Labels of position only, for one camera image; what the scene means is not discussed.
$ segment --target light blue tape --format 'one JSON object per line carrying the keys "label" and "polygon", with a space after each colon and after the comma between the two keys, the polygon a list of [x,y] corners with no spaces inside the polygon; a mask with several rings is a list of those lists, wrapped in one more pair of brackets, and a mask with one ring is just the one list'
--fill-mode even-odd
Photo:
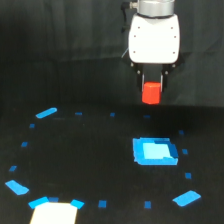
{"label": "light blue tape", "polygon": [[151,201],[145,201],[145,208],[147,209],[151,208]]}
{"label": "light blue tape", "polygon": [[30,124],[30,128],[35,128],[35,124]]}
{"label": "light blue tape", "polygon": [[27,147],[27,145],[28,145],[28,142],[23,142],[21,147]]}
{"label": "light blue tape", "polygon": [[9,187],[15,194],[22,195],[26,194],[29,189],[26,187],[23,187],[22,185],[18,184],[16,181],[11,180],[9,182],[6,182],[5,185]]}
{"label": "light blue tape", "polygon": [[76,208],[80,209],[84,205],[84,202],[77,201],[77,200],[72,200],[71,205],[75,206]]}
{"label": "light blue tape", "polygon": [[155,141],[170,141],[169,138],[140,138],[133,139],[134,161],[140,165],[177,165],[178,158],[145,159],[143,144]]}
{"label": "light blue tape", "polygon": [[57,112],[57,108],[50,108],[36,115],[37,118],[41,119]]}
{"label": "light blue tape", "polygon": [[195,191],[188,191],[185,194],[174,198],[173,201],[176,202],[180,207],[190,204],[191,202],[201,198],[201,195]]}
{"label": "light blue tape", "polygon": [[99,204],[98,204],[98,207],[99,208],[106,208],[107,207],[107,201],[100,200]]}
{"label": "light blue tape", "polygon": [[191,179],[191,173],[185,173],[185,178],[186,179]]}
{"label": "light blue tape", "polygon": [[187,149],[182,149],[182,152],[183,152],[184,155],[188,155]]}
{"label": "light blue tape", "polygon": [[30,208],[34,209],[38,205],[44,204],[46,202],[49,202],[48,198],[47,197],[43,197],[43,198],[39,198],[39,199],[37,199],[35,201],[31,201],[28,204],[29,204]]}
{"label": "light blue tape", "polygon": [[48,200],[49,202],[58,202],[59,199],[56,197],[49,197]]}
{"label": "light blue tape", "polygon": [[17,168],[17,166],[11,166],[11,168],[9,169],[9,171],[10,171],[10,172],[13,172],[13,171],[16,170],[16,168]]}

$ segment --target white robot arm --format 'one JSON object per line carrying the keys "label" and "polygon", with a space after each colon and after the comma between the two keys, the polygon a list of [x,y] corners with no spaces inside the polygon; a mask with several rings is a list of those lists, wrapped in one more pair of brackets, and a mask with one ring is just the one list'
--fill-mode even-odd
{"label": "white robot arm", "polygon": [[168,74],[183,62],[179,54],[180,28],[174,14],[175,0],[138,0],[124,2],[121,9],[136,9],[129,28],[128,51],[131,66],[138,74],[138,86],[143,91],[143,64],[163,64],[161,90],[167,85]]}

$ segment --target red block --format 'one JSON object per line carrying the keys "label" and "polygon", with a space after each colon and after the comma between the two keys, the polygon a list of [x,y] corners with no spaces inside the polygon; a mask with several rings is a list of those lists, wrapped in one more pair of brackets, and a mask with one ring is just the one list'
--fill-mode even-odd
{"label": "red block", "polygon": [[159,104],[161,100],[161,83],[146,82],[142,93],[142,102],[147,104]]}

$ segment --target black background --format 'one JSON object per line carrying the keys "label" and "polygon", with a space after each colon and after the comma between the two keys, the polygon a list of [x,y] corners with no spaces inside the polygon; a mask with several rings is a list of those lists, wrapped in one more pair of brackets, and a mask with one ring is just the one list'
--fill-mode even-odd
{"label": "black background", "polygon": [[[2,0],[2,103],[141,104],[135,74],[120,60],[128,45],[121,2]],[[223,1],[177,0],[175,13],[186,63],[162,104],[223,106]],[[146,80],[159,81],[160,70],[146,66]]]}

